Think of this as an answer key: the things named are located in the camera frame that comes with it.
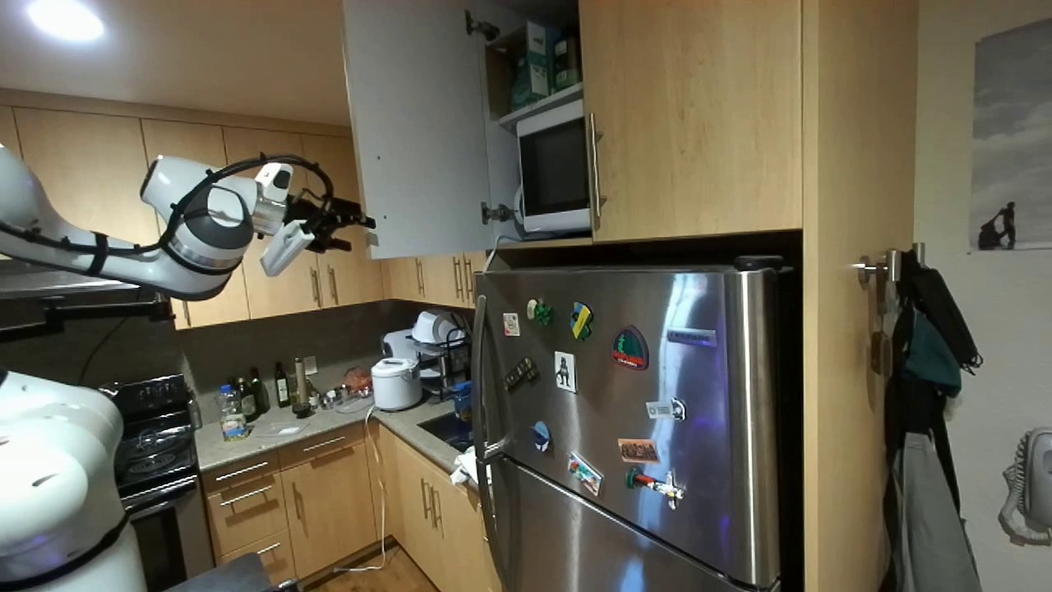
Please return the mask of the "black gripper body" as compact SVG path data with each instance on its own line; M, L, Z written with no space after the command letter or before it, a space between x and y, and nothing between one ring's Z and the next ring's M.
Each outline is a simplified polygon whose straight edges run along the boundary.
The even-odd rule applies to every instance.
M332 194L327 194L321 202L289 198L284 219L285 219L293 258L299 258L302 250L314 250L317 237L327 237L327 232L338 237L341 229L341 219L332 210Z

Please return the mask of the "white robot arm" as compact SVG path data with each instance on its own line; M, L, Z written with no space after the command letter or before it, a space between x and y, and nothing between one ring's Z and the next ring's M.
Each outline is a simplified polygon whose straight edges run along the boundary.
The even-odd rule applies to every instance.
M175 300L218 297L252 237L267 277L302 250L347 250L338 227L371 227L362 203L299 155L223 167L157 155L141 202L163 218L150 243L69 224L30 166L0 148L0 250L13 260L125 281ZM112 394L7 369L0 374L0 589L149 592L134 527L118 492L122 410Z

